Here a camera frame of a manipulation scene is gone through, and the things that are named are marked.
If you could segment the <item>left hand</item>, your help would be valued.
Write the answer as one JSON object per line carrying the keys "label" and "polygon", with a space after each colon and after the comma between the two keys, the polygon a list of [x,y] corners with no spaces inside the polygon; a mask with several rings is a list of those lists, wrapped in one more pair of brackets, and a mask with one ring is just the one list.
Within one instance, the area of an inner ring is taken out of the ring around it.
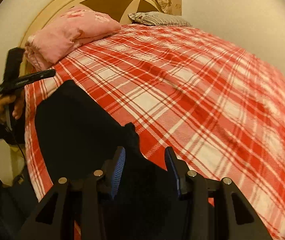
{"label": "left hand", "polygon": [[12,112],[12,117],[18,120],[23,114],[25,102],[25,91],[21,90],[19,94],[12,95],[0,95],[0,123],[6,123],[6,110],[5,108],[11,103],[14,103],[14,110]]}

